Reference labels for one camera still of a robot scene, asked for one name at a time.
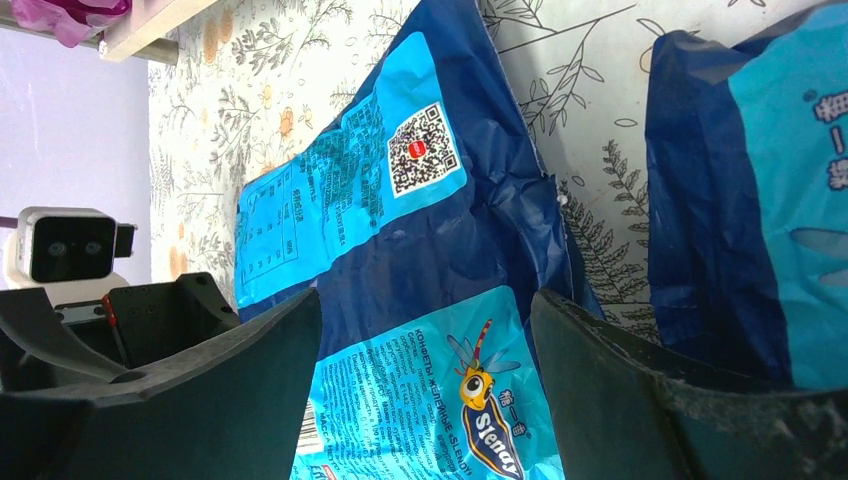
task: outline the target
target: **barcode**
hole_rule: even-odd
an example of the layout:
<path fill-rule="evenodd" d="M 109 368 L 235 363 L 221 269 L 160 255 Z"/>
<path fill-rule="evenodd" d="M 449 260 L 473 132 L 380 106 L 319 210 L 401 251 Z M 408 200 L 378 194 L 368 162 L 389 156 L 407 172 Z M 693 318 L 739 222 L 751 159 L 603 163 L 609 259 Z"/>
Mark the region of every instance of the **barcode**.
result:
<path fill-rule="evenodd" d="M 395 197 L 432 185 L 461 168 L 439 103 L 406 119 L 389 139 L 389 179 Z"/>
<path fill-rule="evenodd" d="M 324 442 L 315 426 L 315 408 L 312 400 L 306 400 L 306 411 L 303 413 L 303 424 L 300 427 L 300 436 L 297 438 L 297 454 L 305 455 L 317 453 L 324 450 Z"/>

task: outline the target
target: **qr code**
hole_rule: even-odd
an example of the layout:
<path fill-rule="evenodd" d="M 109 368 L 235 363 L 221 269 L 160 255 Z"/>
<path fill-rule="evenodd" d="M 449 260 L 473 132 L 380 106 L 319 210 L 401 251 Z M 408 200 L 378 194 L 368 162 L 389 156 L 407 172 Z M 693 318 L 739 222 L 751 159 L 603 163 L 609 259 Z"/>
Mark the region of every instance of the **qr code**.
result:
<path fill-rule="evenodd" d="M 438 103 L 409 117 L 389 139 L 389 173 L 395 197 L 432 185 L 459 168 L 453 135 Z"/>

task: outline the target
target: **slenay logo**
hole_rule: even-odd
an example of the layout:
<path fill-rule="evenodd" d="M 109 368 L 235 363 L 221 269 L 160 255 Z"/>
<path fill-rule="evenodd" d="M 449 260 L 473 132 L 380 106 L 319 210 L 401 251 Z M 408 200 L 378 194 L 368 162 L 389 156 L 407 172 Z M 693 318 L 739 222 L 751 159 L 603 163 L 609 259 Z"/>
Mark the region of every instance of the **slenay logo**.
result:
<path fill-rule="evenodd" d="M 460 344 L 452 335 L 448 343 L 459 356 L 462 369 L 455 369 L 462 376 L 459 397 L 462 399 L 462 425 L 468 436 L 471 453 L 489 470 L 506 478 L 524 480 L 524 468 L 512 440 L 509 425 L 501 414 L 492 391 L 495 386 L 494 373 L 503 373 L 520 367 L 518 362 L 499 362 L 506 349 L 499 350 L 488 359 L 480 361 L 480 351 L 486 332 L 492 326 L 490 318 L 483 326 L 477 344 L 464 338 Z"/>

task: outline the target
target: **black plastic part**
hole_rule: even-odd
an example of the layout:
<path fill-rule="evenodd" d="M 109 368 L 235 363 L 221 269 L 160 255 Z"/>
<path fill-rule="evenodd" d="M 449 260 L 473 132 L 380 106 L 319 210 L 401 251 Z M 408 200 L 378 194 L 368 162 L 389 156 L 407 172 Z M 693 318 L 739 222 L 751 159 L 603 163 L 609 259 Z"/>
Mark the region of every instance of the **black plastic part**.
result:
<path fill-rule="evenodd" d="M 109 292 L 129 368 L 191 348 L 240 325 L 208 273 L 174 282 L 116 288 Z"/>
<path fill-rule="evenodd" d="M 137 380 L 0 392 L 0 472 L 14 479 L 286 478 L 320 340 L 321 308 L 310 289 L 133 370 L 143 374 Z"/>
<path fill-rule="evenodd" d="M 848 478 L 848 390 L 716 369 L 550 291 L 531 322 L 569 480 Z"/>
<path fill-rule="evenodd" d="M 118 232 L 115 234 L 115 258 L 128 258 L 132 256 L 132 244 L 137 227 L 126 223 L 118 224 Z"/>
<path fill-rule="evenodd" d="M 0 333 L 33 357 L 67 370 L 106 381 L 126 372 L 59 322 L 43 288 L 0 291 Z"/>

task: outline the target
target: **pink cloth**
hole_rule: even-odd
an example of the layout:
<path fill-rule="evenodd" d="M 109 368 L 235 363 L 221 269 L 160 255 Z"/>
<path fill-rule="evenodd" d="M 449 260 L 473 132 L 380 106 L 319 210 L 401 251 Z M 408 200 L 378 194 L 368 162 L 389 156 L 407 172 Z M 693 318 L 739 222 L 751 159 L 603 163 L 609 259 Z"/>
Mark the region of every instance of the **pink cloth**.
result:
<path fill-rule="evenodd" d="M 131 0 L 12 0 L 18 25 L 53 32 L 69 48 L 115 23 L 131 7 Z"/>

